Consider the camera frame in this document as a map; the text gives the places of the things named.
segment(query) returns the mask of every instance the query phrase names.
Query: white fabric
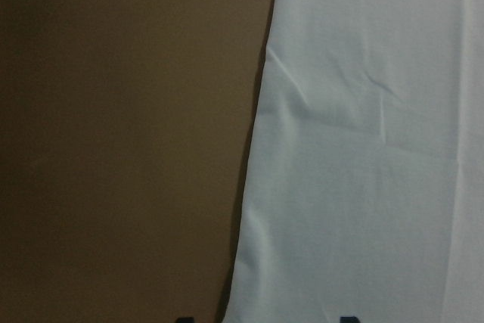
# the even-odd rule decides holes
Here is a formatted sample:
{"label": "white fabric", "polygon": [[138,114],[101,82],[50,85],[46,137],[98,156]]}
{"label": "white fabric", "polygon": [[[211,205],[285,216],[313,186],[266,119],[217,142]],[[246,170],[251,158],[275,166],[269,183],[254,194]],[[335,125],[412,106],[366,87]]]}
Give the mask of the white fabric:
{"label": "white fabric", "polygon": [[224,323],[484,322],[484,0],[276,0]]}

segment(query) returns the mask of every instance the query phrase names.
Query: black object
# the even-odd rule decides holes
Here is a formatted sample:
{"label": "black object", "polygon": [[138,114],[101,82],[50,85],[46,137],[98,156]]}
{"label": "black object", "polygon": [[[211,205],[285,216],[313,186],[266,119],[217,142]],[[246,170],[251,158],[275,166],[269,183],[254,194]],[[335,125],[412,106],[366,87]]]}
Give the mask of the black object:
{"label": "black object", "polygon": [[341,317],[340,323],[361,323],[356,317]]}
{"label": "black object", "polygon": [[175,323],[195,323],[194,317],[178,318]]}

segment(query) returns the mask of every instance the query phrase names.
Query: white cloth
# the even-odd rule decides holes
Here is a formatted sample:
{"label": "white cloth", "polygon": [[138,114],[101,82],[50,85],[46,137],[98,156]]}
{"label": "white cloth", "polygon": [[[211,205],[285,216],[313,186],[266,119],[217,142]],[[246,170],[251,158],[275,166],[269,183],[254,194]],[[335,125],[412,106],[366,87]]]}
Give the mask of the white cloth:
{"label": "white cloth", "polygon": [[484,322],[484,0],[275,0],[224,323]]}

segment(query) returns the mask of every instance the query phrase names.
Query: brown surface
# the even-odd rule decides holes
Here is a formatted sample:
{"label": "brown surface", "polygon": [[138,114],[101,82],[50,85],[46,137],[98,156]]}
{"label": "brown surface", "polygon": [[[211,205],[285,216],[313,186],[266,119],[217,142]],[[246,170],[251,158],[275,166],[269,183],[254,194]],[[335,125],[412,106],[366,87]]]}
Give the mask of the brown surface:
{"label": "brown surface", "polygon": [[271,0],[1,0],[0,321],[220,321]]}

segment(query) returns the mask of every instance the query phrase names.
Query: wrinkled fabric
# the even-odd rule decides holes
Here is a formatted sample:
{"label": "wrinkled fabric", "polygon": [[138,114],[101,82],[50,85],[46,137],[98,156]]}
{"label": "wrinkled fabric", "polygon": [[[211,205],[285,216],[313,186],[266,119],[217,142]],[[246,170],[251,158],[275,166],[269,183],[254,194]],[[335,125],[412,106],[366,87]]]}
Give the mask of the wrinkled fabric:
{"label": "wrinkled fabric", "polygon": [[484,0],[275,0],[224,323],[484,322]]}

